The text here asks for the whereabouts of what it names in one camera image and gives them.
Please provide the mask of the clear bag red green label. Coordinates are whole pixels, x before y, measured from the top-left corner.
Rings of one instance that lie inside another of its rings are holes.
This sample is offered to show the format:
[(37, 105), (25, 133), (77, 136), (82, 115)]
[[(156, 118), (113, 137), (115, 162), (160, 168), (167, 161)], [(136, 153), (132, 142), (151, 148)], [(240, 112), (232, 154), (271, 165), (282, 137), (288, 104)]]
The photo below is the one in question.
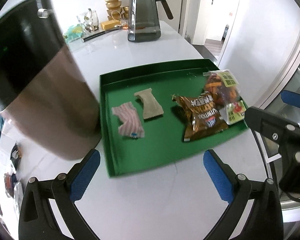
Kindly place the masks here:
[(219, 112), (228, 125), (233, 125), (244, 120), (246, 110), (243, 100), (239, 100), (225, 105)]

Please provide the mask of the silver blue cookie bag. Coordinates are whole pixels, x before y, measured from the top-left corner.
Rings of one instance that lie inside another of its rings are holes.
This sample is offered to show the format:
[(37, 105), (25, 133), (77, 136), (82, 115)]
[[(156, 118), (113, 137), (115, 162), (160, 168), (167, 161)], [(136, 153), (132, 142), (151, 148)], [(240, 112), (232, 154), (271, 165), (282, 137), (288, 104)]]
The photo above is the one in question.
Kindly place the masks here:
[(12, 172), (4, 174), (5, 192), (8, 197), (14, 197), (14, 187), (18, 182), (16, 174), (22, 158), (22, 153), (17, 144), (15, 144), (10, 153), (10, 167)]

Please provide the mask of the glass cup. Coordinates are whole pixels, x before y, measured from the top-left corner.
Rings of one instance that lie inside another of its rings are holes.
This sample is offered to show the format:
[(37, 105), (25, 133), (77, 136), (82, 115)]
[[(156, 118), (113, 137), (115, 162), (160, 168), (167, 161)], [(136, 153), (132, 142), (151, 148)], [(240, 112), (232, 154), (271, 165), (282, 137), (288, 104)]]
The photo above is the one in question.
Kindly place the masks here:
[(86, 12), (77, 16), (77, 19), (86, 33), (94, 33), (99, 29), (98, 16), (95, 10), (88, 8)]

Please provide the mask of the dried fruit bag green label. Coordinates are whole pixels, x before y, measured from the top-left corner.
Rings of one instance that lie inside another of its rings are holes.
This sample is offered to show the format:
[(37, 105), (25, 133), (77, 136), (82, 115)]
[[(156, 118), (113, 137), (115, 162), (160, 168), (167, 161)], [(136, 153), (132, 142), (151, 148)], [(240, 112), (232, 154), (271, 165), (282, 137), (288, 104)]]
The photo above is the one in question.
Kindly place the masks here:
[(203, 89), (212, 95), (218, 109), (240, 100), (239, 83), (230, 70), (210, 71), (203, 75), (207, 77)]

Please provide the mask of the black remote stick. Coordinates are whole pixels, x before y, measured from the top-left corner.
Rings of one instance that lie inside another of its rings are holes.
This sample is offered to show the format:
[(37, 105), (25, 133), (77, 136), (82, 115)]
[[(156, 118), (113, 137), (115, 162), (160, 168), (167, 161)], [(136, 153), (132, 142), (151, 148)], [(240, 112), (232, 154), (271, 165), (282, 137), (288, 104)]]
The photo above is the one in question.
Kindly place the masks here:
[(100, 31), (98, 33), (92, 34), (90, 36), (83, 37), (82, 41), (83, 42), (87, 42), (87, 41), (92, 40), (93, 38), (97, 38), (97, 37), (100, 37), (102, 35), (105, 35), (105, 34), (108, 34), (108, 33), (114, 32), (114, 31), (117, 31), (117, 30), (121, 30), (121, 29), (120, 28), (113, 28), (113, 29), (109, 29), (109, 30), (103, 30), (103, 31)]

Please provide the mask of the copper and black thermos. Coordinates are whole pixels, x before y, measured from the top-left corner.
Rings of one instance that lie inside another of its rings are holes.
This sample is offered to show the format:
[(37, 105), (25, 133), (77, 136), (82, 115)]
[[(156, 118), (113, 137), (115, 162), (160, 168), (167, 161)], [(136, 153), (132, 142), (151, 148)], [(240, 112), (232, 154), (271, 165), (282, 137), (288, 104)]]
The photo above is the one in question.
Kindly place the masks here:
[(0, 115), (62, 159), (82, 158), (98, 143), (99, 104), (51, 0), (25, 0), (0, 19)]

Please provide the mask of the dark glass kettle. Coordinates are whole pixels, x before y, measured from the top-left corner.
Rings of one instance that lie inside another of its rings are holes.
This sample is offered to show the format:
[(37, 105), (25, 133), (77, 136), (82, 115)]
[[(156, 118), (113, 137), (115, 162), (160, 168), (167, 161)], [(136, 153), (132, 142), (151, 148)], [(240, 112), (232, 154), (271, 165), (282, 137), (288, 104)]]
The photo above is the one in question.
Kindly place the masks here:
[(129, 0), (128, 41), (150, 42), (161, 37), (157, 2), (161, 2), (167, 18), (172, 20), (166, 0)]

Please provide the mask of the teal tissue pack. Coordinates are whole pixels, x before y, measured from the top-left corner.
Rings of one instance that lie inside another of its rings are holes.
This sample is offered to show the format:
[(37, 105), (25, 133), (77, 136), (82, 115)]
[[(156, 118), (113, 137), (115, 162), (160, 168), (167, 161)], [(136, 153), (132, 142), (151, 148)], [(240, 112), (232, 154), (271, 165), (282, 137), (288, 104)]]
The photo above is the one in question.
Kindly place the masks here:
[(82, 25), (79, 23), (77, 25), (72, 25), (69, 29), (63, 34), (63, 38), (66, 43), (70, 43), (82, 37), (84, 30)]

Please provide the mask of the green tray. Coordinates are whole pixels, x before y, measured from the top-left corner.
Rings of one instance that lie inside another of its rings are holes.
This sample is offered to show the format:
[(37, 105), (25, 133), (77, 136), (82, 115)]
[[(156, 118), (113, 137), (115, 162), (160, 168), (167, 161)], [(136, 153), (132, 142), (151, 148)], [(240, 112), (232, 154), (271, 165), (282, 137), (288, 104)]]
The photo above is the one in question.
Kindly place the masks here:
[[(245, 132), (244, 121), (227, 130), (185, 142), (186, 118), (172, 101), (173, 95), (198, 96), (206, 83), (205, 72), (217, 70), (209, 59), (159, 62), (100, 75), (100, 114), (104, 157), (110, 177), (140, 173), (214, 148)], [(121, 121), (111, 109), (131, 102), (142, 116), (143, 104), (134, 93), (150, 88), (164, 114), (141, 120), (144, 138), (119, 135)]]

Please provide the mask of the yellow box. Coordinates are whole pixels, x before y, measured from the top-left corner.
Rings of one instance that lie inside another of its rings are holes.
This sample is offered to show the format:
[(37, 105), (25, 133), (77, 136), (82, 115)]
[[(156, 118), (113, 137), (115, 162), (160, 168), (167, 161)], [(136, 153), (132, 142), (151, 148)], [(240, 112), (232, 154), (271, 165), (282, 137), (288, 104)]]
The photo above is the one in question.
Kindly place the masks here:
[(106, 31), (115, 28), (117, 25), (120, 25), (121, 21), (119, 20), (108, 20), (101, 22), (101, 29)]

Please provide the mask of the stack of gold bowls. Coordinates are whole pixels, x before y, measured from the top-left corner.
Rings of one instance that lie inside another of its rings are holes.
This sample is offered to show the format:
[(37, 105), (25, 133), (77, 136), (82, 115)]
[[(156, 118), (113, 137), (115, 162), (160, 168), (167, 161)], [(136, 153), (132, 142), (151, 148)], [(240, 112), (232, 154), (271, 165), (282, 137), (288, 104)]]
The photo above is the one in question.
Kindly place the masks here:
[(121, 0), (104, 0), (106, 2), (108, 20), (127, 20), (129, 7), (123, 7)]

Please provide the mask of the brown nutritious snack bag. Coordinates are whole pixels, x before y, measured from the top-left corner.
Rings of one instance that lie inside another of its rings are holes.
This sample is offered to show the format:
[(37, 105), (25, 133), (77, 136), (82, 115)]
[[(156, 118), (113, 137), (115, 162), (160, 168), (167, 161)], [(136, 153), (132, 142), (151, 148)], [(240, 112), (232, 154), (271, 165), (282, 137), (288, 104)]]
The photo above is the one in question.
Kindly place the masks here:
[(196, 98), (174, 96), (172, 101), (175, 101), (183, 109), (187, 119), (185, 142), (209, 137), (229, 128), (208, 91), (203, 91)]

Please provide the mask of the beige snack packet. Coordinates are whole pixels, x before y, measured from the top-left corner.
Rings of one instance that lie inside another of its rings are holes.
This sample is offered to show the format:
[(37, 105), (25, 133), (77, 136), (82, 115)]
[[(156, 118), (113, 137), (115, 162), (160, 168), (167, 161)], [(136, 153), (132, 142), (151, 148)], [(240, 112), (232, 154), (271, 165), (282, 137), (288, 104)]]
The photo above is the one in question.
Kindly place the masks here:
[(143, 103), (143, 119), (151, 119), (156, 116), (164, 114), (162, 106), (158, 103), (154, 95), (152, 94), (152, 89), (147, 88), (139, 92), (135, 92), (134, 96), (141, 100)]

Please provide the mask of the white long snack packet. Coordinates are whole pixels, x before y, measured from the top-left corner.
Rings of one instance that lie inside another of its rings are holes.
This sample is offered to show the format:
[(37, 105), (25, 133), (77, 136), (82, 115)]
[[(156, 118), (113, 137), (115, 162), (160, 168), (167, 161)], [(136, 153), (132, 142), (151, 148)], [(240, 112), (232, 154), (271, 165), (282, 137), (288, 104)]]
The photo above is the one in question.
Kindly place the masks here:
[(21, 205), (23, 201), (23, 186), (21, 181), (16, 182), (14, 186), (14, 201), (15, 201), (15, 210), (17, 213), (20, 213)]

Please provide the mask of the pink striped snack packet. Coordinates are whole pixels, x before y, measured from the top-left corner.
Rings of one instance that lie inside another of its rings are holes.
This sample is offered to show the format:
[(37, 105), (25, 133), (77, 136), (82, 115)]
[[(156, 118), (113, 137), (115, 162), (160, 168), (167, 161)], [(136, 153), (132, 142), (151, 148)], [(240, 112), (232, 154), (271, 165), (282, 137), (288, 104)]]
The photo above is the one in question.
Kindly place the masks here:
[(117, 116), (122, 122), (122, 124), (118, 127), (119, 135), (134, 139), (145, 137), (145, 131), (141, 124), (138, 111), (131, 101), (123, 103), (117, 107), (112, 107), (111, 111), (112, 114)]

